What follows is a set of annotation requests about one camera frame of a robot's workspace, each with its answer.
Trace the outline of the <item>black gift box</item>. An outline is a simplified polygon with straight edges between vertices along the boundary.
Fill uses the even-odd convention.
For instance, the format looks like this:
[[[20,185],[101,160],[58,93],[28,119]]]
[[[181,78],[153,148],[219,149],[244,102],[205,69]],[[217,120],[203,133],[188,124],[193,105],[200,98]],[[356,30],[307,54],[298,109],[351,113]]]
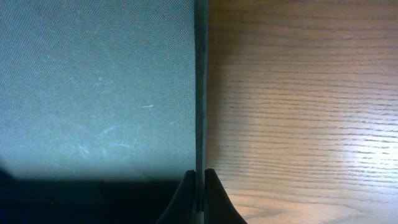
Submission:
[[[1,1],[1,222],[155,223],[197,167],[207,1]]]

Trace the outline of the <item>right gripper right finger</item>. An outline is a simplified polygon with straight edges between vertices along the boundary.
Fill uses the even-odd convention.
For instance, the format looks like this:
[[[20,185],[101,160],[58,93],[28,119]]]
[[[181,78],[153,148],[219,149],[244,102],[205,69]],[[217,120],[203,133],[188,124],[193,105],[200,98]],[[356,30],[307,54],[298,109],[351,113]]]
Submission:
[[[214,169],[205,170],[206,224],[247,224],[233,206]]]

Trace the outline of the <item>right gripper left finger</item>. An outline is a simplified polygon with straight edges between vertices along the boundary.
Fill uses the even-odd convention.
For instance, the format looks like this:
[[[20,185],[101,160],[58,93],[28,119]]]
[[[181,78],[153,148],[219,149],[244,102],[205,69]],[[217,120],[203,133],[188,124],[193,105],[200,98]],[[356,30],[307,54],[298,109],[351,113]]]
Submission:
[[[186,171],[169,205],[155,224],[192,224],[196,214],[196,172]]]

